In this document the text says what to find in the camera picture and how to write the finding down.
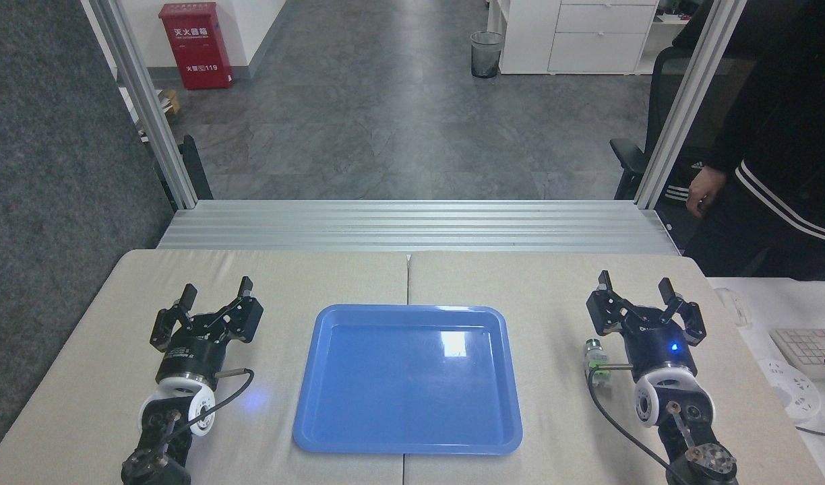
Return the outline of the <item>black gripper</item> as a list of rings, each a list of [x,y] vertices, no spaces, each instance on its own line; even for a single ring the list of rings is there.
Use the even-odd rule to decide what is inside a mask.
[[[252,280],[243,276],[238,295],[230,304],[215,313],[199,316],[199,335],[185,331],[173,334],[176,323],[184,329],[193,326],[189,311],[197,297],[197,288],[193,284],[185,285],[181,297],[172,307],[159,310],[154,322],[150,344],[165,352],[156,382],[169,377],[185,377],[216,390],[216,373],[224,365],[228,341],[250,343],[264,313],[262,305],[251,295],[252,290]]]
[[[640,308],[616,294],[609,271],[601,271],[598,286],[587,300],[589,316],[598,335],[625,334],[625,352],[632,365],[632,377],[640,378],[660,368],[680,366],[694,377],[696,363],[689,345],[698,345],[706,337],[699,304],[687,302],[678,294],[669,278],[659,282],[665,310],[659,317],[663,326],[645,327],[646,316]],[[679,315],[683,329],[674,322]]]

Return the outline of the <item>person's hand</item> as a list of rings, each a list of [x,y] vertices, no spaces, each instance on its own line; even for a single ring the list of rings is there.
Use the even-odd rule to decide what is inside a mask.
[[[689,185],[686,209],[695,218],[702,218],[705,211],[712,207],[719,191],[727,182],[727,173],[710,166],[705,166],[693,178]]]

